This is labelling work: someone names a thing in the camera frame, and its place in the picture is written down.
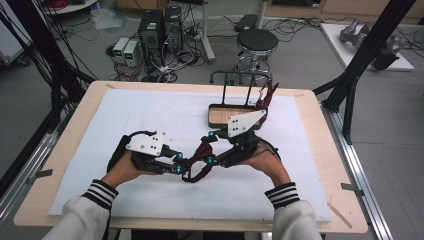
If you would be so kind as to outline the black frame strut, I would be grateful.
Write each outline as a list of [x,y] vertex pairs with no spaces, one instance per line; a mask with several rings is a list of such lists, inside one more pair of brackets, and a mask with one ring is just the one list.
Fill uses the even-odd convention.
[[72,112],[83,98],[86,88],[97,77],[81,71],[77,61],[86,64],[71,48],[60,23],[44,10],[53,0],[5,0],[16,16],[13,20],[0,4],[0,20],[16,38],[35,64],[51,90],[49,129],[61,124],[62,111]]
[[357,83],[415,2],[416,0],[389,0],[364,43],[341,75],[313,90],[315,95],[331,90],[330,95],[322,101],[323,107],[330,112],[338,112],[340,104],[346,101],[342,136],[349,145],[352,144],[351,125]]

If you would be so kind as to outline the white floor board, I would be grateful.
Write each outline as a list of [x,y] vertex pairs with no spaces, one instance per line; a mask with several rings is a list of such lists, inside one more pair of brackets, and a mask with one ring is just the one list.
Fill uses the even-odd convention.
[[[323,30],[324,35],[331,43],[332,49],[335,51],[338,59],[344,67],[347,67],[357,52],[357,48],[350,42],[344,43],[339,39],[340,32],[346,27],[347,24],[321,23],[321,29]],[[401,53],[397,53],[396,56],[398,59],[387,68],[387,71],[410,72],[414,70],[414,67],[405,57],[402,56]]]

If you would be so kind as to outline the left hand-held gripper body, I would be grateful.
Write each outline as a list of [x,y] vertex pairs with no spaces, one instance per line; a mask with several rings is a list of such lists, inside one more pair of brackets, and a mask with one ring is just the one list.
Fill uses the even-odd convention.
[[174,156],[174,151],[164,143],[164,133],[139,131],[130,135],[130,137],[133,136],[136,136],[136,139],[130,140],[125,148],[132,152],[131,161],[137,170],[155,174],[173,171],[172,164],[157,161],[159,157],[171,158]]

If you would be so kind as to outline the large black computer tower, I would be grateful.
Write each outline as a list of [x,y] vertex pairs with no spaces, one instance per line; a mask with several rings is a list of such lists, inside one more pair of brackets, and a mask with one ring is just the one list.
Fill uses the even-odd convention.
[[149,9],[142,16],[138,34],[148,66],[162,66],[161,47],[164,42],[163,12]]

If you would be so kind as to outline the grey desk leg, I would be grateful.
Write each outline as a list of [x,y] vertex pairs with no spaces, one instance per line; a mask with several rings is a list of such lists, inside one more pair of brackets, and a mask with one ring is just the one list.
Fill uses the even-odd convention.
[[213,64],[216,60],[212,46],[208,38],[208,0],[201,0],[202,4],[202,32],[200,34],[203,48],[206,54],[206,62]]

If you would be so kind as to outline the person's right hand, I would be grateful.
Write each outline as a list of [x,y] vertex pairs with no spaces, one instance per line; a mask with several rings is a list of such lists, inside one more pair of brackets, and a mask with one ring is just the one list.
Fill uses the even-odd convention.
[[282,162],[265,146],[259,145],[253,156],[241,162],[268,176],[275,187],[290,183],[291,178]]

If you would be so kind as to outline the black round stool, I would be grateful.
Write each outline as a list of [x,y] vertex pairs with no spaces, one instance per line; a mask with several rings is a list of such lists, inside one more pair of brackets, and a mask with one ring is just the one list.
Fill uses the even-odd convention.
[[279,39],[264,29],[247,29],[237,35],[236,45],[240,52],[234,63],[234,70],[254,73],[255,82],[272,77],[268,58],[278,48]]

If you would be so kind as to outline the black rack with wooden tray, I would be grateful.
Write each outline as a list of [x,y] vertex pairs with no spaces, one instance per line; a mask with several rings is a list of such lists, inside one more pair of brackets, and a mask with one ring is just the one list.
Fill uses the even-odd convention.
[[[256,84],[255,82],[255,74],[254,73],[242,73],[236,71],[215,71],[210,75],[210,82],[214,82],[214,76],[216,74],[224,75],[224,85],[222,98],[220,103],[212,103],[208,107],[208,126],[210,128],[223,128],[227,125],[227,121],[230,116],[235,116],[243,113],[254,112],[255,103],[250,104],[250,95],[252,92],[252,87]],[[247,96],[244,104],[227,104],[225,102],[226,99],[226,90],[229,85],[233,83],[233,77],[238,76],[239,79],[243,77],[247,77],[249,82],[249,88],[247,90]],[[259,124],[259,121],[255,124],[254,129],[258,130],[262,125]]]

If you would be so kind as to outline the aluminium rail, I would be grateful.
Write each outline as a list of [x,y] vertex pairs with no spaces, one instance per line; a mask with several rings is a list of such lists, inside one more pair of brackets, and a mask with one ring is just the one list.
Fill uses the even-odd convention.
[[352,144],[349,144],[342,133],[343,119],[337,112],[321,106],[322,113],[335,141],[342,163],[350,182],[364,191],[362,197],[357,197],[367,225],[371,228],[373,236],[377,240],[393,240],[393,236],[379,207],[372,187],[367,179],[363,166]]
[[25,183],[27,178],[43,170],[74,112],[74,109],[62,110],[58,123],[53,124],[53,111],[50,111],[0,179],[0,227],[32,187]]

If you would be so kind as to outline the grey metal bracket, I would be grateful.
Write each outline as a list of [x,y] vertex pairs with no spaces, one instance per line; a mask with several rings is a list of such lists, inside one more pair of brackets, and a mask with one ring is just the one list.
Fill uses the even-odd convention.
[[36,172],[32,177],[27,178],[26,180],[26,184],[27,185],[33,185],[34,182],[39,179],[39,178],[43,178],[43,177],[47,177],[47,176],[51,176],[53,173],[53,169],[48,169],[48,170],[42,170],[42,171],[38,171]]
[[348,184],[348,183],[342,183],[341,184],[341,188],[343,190],[348,190],[348,191],[352,191],[355,193],[355,195],[357,197],[362,197],[364,195],[364,191],[359,189],[356,185],[354,184]]

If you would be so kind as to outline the clear plastic bag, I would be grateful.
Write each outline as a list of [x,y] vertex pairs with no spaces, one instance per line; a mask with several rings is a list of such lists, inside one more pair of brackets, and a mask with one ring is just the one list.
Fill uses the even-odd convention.
[[91,20],[96,30],[117,32],[123,29],[128,20],[119,12],[112,9],[95,9],[91,11]]

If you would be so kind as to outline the grey power supply unit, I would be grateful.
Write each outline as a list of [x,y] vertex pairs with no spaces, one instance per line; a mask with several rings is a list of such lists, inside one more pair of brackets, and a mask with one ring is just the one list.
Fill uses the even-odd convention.
[[136,67],[140,63],[140,49],[136,40],[130,40],[127,43],[124,50],[124,58],[128,67]]
[[118,64],[124,64],[125,63],[124,50],[125,50],[128,42],[129,42],[128,37],[121,37],[112,49],[115,61]]

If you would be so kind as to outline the round white table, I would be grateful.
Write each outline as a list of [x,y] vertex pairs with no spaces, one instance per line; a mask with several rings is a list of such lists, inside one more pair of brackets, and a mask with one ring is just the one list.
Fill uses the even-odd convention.
[[49,15],[65,14],[92,7],[98,0],[46,0],[42,6]]

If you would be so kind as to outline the thin wooden stick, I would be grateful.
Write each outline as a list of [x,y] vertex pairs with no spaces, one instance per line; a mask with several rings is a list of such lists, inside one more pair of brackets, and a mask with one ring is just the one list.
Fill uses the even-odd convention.
[[343,216],[343,214],[334,207],[331,203],[327,202],[328,207],[334,212],[334,214],[349,228],[352,229],[352,224]]

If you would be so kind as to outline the plain dark red bow tie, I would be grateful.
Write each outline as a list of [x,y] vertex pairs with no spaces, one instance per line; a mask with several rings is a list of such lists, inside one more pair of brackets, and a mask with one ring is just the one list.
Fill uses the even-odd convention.
[[211,171],[214,162],[207,163],[196,176],[192,176],[191,167],[195,162],[207,161],[208,158],[213,155],[213,148],[210,143],[215,142],[216,140],[216,136],[204,136],[201,138],[201,144],[196,149],[194,155],[184,161],[184,165],[187,167],[187,171],[182,174],[182,180],[184,182],[196,183],[203,179]]

